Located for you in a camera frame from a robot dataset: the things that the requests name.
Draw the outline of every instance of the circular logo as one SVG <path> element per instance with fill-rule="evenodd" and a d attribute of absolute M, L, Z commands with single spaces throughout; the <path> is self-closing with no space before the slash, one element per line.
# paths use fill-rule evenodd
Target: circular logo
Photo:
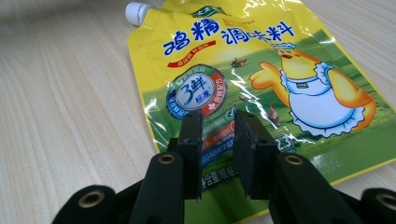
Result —
<path fill-rule="evenodd" d="M 177 77 L 169 86 L 167 107 L 177 119 L 201 109 L 205 117 L 215 113 L 225 101 L 227 82 L 216 68 L 197 64 Z"/>

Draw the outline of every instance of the cartoon chicken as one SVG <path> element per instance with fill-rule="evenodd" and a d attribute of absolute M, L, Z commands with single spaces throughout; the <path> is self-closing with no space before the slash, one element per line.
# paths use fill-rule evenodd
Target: cartoon chicken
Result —
<path fill-rule="evenodd" d="M 296 49 L 274 45 L 281 56 L 282 70 L 260 63 L 262 70 L 250 75 L 254 89 L 272 87 L 290 107 L 294 124 L 314 136 L 350 133 L 370 124 L 376 101 L 342 72 Z"/>

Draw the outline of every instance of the wooden table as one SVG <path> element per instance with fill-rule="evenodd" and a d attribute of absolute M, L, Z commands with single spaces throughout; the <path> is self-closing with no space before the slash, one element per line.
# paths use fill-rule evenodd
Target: wooden table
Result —
<path fill-rule="evenodd" d="M 126 46 L 128 2 L 58 2 L 0 3 L 0 223 L 51 223 L 79 189 L 140 180 L 155 153 Z M 304 2 L 395 107 L 394 2 Z M 395 186 L 392 163 L 336 187 L 360 197 Z"/>

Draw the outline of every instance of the chicken essence seasoning pouch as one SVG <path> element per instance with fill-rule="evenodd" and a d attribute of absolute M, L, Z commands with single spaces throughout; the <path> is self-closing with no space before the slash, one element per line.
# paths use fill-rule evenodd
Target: chicken essence seasoning pouch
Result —
<path fill-rule="evenodd" d="M 128 39 L 158 151 L 181 119 L 204 120 L 203 199 L 186 223 L 235 223 L 267 212 L 244 197 L 233 114 L 255 114 L 281 152 L 306 156 L 330 182 L 395 161 L 394 110 L 301 2 L 177 1 L 150 9 Z"/>

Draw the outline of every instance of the plastic packaging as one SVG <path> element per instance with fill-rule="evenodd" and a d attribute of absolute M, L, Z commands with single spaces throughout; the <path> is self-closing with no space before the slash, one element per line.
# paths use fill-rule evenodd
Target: plastic packaging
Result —
<path fill-rule="evenodd" d="M 300 1 L 167 0 L 128 45 L 159 151 L 183 116 L 205 115 L 205 191 L 186 202 L 187 223 L 267 212 L 266 202 L 244 198 L 237 178 L 236 109 L 258 116 L 280 151 L 306 156 L 333 183 L 396 161 L 394 110 Z"/>

